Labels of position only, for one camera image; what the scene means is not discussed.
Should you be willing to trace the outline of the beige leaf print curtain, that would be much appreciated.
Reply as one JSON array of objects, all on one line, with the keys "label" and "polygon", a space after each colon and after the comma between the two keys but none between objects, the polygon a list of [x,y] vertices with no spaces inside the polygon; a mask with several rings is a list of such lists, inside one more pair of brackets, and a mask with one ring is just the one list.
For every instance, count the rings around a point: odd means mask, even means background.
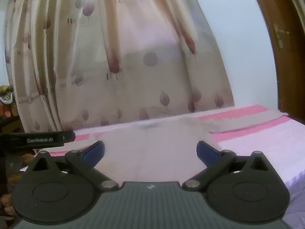
[{"label": "beige leaf print curtain", "polygon": [[4,51],[26,132],[234,105],[197,0],[9,0]]}]

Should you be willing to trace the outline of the brown wooden door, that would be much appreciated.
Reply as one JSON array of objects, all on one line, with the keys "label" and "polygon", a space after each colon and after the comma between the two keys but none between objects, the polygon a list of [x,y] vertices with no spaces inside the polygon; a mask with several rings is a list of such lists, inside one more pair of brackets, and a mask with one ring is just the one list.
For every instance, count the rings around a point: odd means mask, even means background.
[{"label": "brown wooden door", "polygon": [[304,30],[292,0],[257,0],[270,36],[278,108],[304,123]]}]

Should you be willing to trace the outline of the beige knit sweater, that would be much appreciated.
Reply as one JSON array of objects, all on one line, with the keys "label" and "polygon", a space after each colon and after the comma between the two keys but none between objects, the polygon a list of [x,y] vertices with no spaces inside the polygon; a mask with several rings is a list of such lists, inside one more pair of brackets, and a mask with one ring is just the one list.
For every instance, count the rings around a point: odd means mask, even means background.
[{"label": "beige knit sweater", "polygon": [[107,131],[101,136],[105,155],[95,168],[119,184],[124,181],[183,183],[206,168],[197,157],[199,141],[221,150],[212,138],[213,133],[245,129],[282,116],[280,112],[264,111],[238,118],[182,117]]}]

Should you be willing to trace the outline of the pink checkered bed sheet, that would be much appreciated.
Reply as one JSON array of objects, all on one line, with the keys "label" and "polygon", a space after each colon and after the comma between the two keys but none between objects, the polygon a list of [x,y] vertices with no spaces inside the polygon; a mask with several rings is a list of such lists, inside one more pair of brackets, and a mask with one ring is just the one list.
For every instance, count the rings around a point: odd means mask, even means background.
[{"label": "pink checkered bed sheet", "polygon": [[[270,111],[263,106],[231,107],[207,112],[197,112],[180,116],[122,123],[111,126],[86,128],[76,131],[76,139],[63,147],[50,149],[52,156],[62,156],[71,150],[82,150],[101,140],[103,133],[130,126],[149,124],[163,120],[177,120],[193,117],[200,120],[209,118],[238,118]],[[291,202],[285,219],[292,227],[304,225],[304,125],[285,115],[260,125],[236,131],[213,133],[212,138],[221,147],[238,155],[248,156],[253,151],[261,151],[271,162],[283,182],[287,185]]]}]

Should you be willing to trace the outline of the cluttered side shelf items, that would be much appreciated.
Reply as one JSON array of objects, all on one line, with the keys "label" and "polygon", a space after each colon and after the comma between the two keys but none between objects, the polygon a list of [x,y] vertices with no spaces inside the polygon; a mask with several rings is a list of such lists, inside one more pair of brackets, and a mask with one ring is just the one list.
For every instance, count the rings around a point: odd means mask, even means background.
[{"label": "cluttered side shelf items", "polygon": [[1,85],[1,133],[23,132],[22,123],[14,100],[13,88]]}]

